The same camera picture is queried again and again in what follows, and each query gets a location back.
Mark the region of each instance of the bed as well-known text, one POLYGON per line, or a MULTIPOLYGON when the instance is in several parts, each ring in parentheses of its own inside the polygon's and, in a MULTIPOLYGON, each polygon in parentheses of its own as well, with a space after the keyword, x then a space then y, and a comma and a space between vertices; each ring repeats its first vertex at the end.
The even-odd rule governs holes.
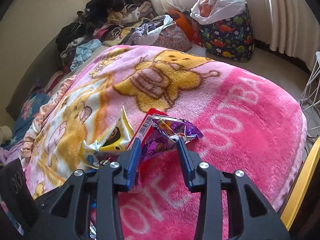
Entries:
MULTIPOLYGON (((220 170, 243 169, 277 211, 301 165, 306 120, 299 104, 272 82, 209 58, 153 46, 101 46, 52 92, 17 150, 33 198, 62 185, 75 169, 90 169, 78 156, 79 144, 109 129, 122 105, 135 130, 152 107, 193 122, 204 138, 188 148, 220 170)), ((191 239, 199 196, 187 192, 177 155, 162 154, 140 170, 140 192, 119 196, 124 236, 191 239)), ((225 205, 223 212, 226 239, 225 205)))

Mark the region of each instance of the dinosaur print bag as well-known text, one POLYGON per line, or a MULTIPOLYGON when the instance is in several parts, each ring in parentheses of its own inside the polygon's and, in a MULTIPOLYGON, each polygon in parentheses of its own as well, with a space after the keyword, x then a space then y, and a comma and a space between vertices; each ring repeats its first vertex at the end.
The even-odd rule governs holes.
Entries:
POLYGON ((248 62, 254 50, 253 29, 248 6, 243 13, 213 24, 197 23, 198 33, 207 52, 248 62))

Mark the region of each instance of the tile floor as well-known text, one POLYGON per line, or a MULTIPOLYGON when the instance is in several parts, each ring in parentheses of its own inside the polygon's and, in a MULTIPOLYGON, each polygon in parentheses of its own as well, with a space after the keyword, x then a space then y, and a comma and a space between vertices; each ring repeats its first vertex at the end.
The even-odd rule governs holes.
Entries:
MULTIPOLYGON (((303 90, 310 77, 297 66, 269 52, 257 48, 255 48, 252 58, 247 63, 242 63, 223 57, 216 57, 210 53, 207 53, 205 48, 197 46, 196 44, 193 44, 192 48, 188 50, 187 53, 222 61, 267 78, 286 90, 297 101, 300 100, 303 90)), ((306 150, 308 152, 311 146, 311 143, 306 143, 306 150)))

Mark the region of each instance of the barcode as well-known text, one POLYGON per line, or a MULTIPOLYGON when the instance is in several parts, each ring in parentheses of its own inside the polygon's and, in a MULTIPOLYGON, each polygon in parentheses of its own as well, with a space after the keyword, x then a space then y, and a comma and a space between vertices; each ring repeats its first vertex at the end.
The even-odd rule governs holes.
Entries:
POLYGON ((145 136, 145 134, 147 133, 151 125, 152 125, 152 116, 148 115, 147 118, 144 120, 142 126, 140 127, 138 134, 140 134, 141 137, 143 138, 143 136, 145 136))

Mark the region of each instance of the blue clothing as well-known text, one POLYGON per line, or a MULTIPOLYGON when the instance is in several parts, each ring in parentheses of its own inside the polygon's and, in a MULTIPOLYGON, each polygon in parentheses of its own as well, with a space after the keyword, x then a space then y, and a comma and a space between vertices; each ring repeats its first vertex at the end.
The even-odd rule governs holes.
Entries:
POLYGON ((76 48, 75 58, 70 66, 71 71, 74 73, 76 70, 102 45, 101 41, 94 39, 88 43, 82 44, 76 48))
POLYGON ((12 139, 10 144, 5 147, 6 150, 10 150, 15 143, 24 138, 24 135, 31 126, 33 119, 39 113, 40 107, 45 105, 49 99, 50 97, 46 93, 40 93, 34 96, 31 95, 30 99, 24 103, 21 113, 14 123, 12 139))

